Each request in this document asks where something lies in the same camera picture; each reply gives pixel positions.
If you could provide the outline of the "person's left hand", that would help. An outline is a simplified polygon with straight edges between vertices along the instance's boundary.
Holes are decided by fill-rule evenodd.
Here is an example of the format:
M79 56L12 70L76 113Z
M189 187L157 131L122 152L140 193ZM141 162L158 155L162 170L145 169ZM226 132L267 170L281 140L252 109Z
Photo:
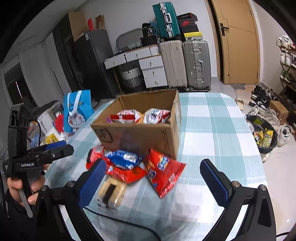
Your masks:
M32 183L31 185L31 191L33 192L33 194L27 199L28 203L30 205L35 205L36 201L37 201L37 197L38 197L38 191L40 190L40 188L45 184L45 177L44 175L40 175L39 178ZM12 196L12 198L21 206L24 206L20 194L19 194L19 190L21 190L23 188L23 182L22 180L20 180L17 177L13 177L13 178L7 178L7 184L8 184L8 188L9 188L9 192Z

